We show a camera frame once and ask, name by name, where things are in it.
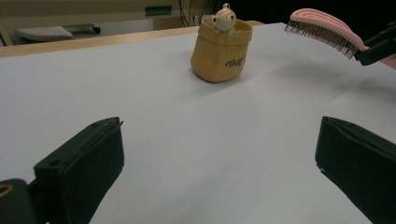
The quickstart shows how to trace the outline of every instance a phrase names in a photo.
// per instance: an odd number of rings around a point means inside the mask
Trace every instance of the yellow pouch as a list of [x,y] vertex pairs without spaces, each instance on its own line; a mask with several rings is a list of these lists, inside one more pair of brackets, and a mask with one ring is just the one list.
[[238,77],[245,65],[253,27],[236,20],[235,32],[216,34],[211,18],[205,18],[198,29],[191,66],[194,73],[208,82],[223,82]]

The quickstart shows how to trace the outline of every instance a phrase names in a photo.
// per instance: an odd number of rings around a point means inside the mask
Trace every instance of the stuffed animal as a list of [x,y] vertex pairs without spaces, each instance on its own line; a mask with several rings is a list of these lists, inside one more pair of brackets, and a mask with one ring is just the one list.
[[235,13],[231,10],[230,4],[224,3],[223,8],[213,16],[213,30],[216,34],[220,31],[232,35],[235,32],[233,28],[236,24]]

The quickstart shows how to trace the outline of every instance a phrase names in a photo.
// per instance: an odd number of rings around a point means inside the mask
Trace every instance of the white tabletop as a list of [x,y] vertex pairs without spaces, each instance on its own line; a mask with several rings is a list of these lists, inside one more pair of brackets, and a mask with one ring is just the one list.
[[322,116],[396,142],[396,72],[255,26],[241,76],[191,70],[197,34],[0,59],[0,179],[89,124],[124,121],[125,166],[92,223],[370,223],[315,163]]

